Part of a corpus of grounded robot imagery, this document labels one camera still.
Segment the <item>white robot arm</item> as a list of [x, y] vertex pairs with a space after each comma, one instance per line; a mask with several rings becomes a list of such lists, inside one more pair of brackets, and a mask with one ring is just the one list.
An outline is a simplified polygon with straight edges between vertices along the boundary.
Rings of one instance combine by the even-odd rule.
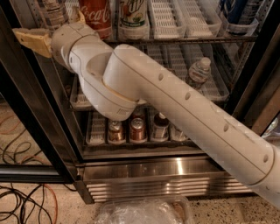
[[280, 208], [280, 150], [132, 45], [115, 48], [83, 22], [55, 32], [16, 28], [21, 45], [79, 77], [83, 94], [113, 121], [148, 102], [254, 193]]

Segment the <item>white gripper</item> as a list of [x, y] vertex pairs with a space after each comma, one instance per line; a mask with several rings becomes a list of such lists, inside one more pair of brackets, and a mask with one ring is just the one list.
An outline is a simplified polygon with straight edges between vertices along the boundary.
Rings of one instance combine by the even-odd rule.
[[14, 28], [13, 33], [22, 46], [46, 58], [54, 59], [70, 70], [69, 53], [73, 45], [86, 36], [99, 37], [97, 31], [90, 28], [79, 7], [73, 7], [71, 24], [64, 24], [56, 30], [51, 38], [47, 29]]

